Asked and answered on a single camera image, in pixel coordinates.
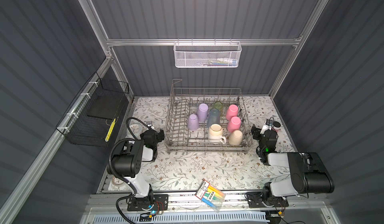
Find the beige cup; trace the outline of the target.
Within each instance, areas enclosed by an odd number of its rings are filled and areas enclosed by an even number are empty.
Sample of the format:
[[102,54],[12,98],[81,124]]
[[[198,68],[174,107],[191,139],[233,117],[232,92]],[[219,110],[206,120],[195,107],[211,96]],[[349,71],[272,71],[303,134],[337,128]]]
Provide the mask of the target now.
[[228,142],[232,146],[240,146],[243,140],[243,133],[240,130],[235,130],[229,136]]

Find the pink cup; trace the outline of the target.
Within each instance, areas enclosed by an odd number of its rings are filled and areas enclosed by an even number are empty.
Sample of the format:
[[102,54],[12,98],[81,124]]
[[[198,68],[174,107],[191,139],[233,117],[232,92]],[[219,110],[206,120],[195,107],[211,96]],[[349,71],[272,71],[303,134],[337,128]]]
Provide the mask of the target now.
[[226,112],[226,119],[230,121],[234,116],[237,116],[239,112],[239,107],[235,104],[232,104],[228,107]]
[[239,130],[240,127],[241,127],[241,124],[242,124],[242,121],[239,117],[237,116],[233,116],[229,123],[228,123],[228,126],[227,126],[227,130],[232,133],[234,132],[235,130]]

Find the purple cup front row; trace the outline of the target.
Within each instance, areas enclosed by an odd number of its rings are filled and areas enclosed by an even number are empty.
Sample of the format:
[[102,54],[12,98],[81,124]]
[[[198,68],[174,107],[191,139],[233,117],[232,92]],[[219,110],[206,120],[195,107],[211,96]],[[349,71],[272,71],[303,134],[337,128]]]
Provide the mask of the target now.
[[199,119],[196,114],[191,114],[188,118],[188,129],[196,131],[199,128]]

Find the white ceramic mug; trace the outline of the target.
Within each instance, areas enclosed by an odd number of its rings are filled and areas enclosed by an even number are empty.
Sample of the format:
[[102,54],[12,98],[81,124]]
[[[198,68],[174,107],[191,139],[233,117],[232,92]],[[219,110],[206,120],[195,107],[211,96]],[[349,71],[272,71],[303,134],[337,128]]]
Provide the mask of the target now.
[[224,130],[219,124],[212,124],[208,131],[208,141],[213,143],[226,144],[227,139],[223,133]]

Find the lilac cup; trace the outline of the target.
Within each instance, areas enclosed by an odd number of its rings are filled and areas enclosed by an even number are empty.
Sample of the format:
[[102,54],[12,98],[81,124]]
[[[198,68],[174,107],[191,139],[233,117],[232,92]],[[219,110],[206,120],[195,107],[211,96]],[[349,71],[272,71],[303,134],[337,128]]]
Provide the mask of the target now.
[[200,104],[196,112],[199,123],[204,123],[207,120],[208,113],[209,113],[208,105],[205,103]]

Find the blue translucent cup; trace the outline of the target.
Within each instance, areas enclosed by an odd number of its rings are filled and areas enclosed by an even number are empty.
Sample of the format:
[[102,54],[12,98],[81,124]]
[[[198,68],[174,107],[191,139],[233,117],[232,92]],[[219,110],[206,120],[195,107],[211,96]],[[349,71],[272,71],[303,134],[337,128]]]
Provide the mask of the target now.
[[207,118],[207,128],[209,129],[213,124],[220,124],[221,112],[213,108],[209,111]]

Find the green translucent cup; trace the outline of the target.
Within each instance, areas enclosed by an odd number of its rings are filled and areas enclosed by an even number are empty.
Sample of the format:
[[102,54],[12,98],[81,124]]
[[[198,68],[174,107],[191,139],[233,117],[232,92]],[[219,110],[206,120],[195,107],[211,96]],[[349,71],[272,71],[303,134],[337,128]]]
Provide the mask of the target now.
[[213,103],[213,108],[219,110],[220,112],[223,111],[224,104],[221,101],[216,101]]

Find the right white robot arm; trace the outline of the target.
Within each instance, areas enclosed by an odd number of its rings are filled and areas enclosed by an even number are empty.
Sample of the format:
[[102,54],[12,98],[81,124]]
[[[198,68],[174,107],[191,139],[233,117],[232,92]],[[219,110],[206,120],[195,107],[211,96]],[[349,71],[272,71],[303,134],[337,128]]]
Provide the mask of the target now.
[[287,179],[264,185],[259,201],[268,208],[287,207],[287,197],[301,194],[330,194],[335,190],[334,181],[320,156],[315,152],[277,152],[278,133],[272,124],[251,128],[259,160],[267,166],[288,168]]

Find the floral table mat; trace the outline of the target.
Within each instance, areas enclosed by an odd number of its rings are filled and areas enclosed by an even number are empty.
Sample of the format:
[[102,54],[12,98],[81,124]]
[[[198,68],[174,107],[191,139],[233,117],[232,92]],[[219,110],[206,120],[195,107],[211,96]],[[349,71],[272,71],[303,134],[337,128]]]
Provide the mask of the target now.
[[[246,96],[249,121],[261,128],[266,119],[273,117],[281,123],[270,97]],[[165,127],[169,97],[139,97],[133,116],[154,126]],[[278,129],[277,152],[295,151],[284,126]],[[278,182],[289,177],[283,167],[263,165],[257,154],[258,143],[247,153],[236,152],[172,152],[167,153],[164,142],[159,144],[159,154],[154,162],[144,162],[140,174],[156,191],[196,190],[202,179],[220,190],[261,189],[264,183]]]

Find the yellow marker pen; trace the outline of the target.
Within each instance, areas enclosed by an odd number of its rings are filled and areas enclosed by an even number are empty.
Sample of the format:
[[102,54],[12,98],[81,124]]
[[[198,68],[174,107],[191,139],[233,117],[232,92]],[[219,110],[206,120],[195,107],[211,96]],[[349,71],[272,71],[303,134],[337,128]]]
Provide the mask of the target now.
[[110,127],[109,127],[108,132],[107,132],[107,135],[105,137],[105,142],[109,142],[109,140],[113,134],[116,121],[117,121],[117,119],[114,118],[113,121],[111,122]]

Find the tape roll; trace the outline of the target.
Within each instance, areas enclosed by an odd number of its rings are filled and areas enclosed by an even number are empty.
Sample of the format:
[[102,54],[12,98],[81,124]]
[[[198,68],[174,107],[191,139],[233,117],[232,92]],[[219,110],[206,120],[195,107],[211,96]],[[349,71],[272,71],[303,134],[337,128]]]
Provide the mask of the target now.
[[122,180],[120,180],[120,179],[118,179],[118,178],[116,178],[116,177],[113,177],[113,178],[112,178],[112,183],[113,183],[114,186],[121,186],[121,185],[123,185],[125,182],[122,181]]

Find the highlighter marker pack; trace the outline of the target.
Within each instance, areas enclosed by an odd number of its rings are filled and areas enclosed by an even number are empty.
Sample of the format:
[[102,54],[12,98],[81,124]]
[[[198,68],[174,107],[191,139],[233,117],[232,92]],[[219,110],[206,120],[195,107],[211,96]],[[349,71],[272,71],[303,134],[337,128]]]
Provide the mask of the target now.
[[225,201],[226,194],[213,186],[207,180],[202,179],[202,183],[195,192],[195,197],[215,212],[219,212]]

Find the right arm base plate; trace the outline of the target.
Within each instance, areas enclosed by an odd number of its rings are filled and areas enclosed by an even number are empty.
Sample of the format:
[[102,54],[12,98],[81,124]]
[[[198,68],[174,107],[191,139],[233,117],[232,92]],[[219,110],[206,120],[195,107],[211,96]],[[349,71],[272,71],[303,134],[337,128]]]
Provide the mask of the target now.
[[263,192],[247,192],[245,198],[249,208],[287,208],[288,200],[283,197],[275,197]]

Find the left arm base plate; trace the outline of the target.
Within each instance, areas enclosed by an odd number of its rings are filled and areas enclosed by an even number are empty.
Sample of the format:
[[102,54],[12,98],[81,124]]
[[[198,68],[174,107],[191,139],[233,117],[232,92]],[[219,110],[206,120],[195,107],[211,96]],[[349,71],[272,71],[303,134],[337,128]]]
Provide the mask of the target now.
[[126,200],[127,211],[166,211],[169,195],[154,194],[153,197],[130,198]]

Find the pens in wall basket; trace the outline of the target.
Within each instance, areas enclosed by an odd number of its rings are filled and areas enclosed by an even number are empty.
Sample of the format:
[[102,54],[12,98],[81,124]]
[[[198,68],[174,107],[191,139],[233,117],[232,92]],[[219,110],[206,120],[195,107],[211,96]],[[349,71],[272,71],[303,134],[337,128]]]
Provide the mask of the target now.
[[238,67],[238,59],[232,59],[232,58],[211,59],[205,62],[198,63],[198,65],[204,66],[204,67]]

